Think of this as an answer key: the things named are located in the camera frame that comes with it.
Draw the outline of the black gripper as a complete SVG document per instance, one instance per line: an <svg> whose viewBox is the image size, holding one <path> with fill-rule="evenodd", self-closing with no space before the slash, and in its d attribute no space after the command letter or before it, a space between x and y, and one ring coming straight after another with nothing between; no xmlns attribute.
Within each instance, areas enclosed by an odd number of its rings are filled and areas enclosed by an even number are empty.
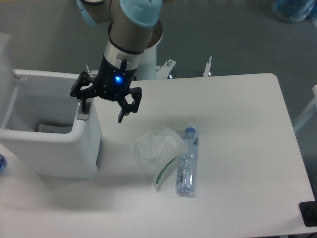
<svg viewBox="0 0 317 238"><path fill-rule="evenodd" d="M130 88L136 69L121 71L102 58L101 65L96 77L91 77L83 71L79 74L71 87L70 96L82 102L82 113L88 113L87 100L100 97L110 101L117 101L121 107L118 116L118 123L121 123L124 116L130 113L137 113L142 98L142 88ZM129 104L126 96L131 95L133 102Z"/></svg>

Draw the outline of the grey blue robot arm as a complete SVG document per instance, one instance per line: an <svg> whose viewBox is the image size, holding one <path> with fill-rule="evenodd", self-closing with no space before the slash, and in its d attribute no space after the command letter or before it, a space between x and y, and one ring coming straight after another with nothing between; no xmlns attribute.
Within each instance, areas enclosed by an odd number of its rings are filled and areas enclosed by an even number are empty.
<svg viewBox="0 0 317 238"><path fill-rule="evenodd" d="M82 16L94 24L110 22L108 41L96 76L81 72L71 87L70 96L81 101L100 97L118 102L124 116L138 111L142 98L140 87L131 88L135 73L147 48L162 7L160 0L79 0Z"/></svg>

